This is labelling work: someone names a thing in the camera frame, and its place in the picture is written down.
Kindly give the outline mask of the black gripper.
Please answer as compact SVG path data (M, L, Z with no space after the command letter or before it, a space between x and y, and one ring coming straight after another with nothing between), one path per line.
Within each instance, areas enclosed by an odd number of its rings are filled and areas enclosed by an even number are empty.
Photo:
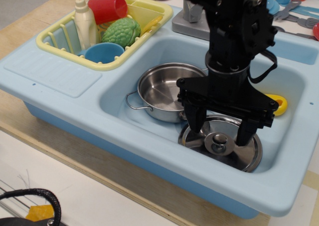
M257 128L271 127L274 112L279 105L275 100L253 87L274 70L272 66L256 78L246 67L237 72L208 70L206 77L180 78L178 100L184 107L189 127L199 133L206 119L206 112L214 111L241 119L236 144L250 143Z

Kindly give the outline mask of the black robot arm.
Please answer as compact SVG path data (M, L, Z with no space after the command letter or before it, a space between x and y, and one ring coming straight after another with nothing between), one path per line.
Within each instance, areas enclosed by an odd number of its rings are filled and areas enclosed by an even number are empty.
M209 50L205 56L208 75L181 78L178 99L192 131L199 132L207 110L241 120L236 143L245 146L256 131L271 127L279 105L256 90L268 72L253 78L250 63L261 54L277 68L268 48L277 33L267 0L188 0L203 7L209 27Z

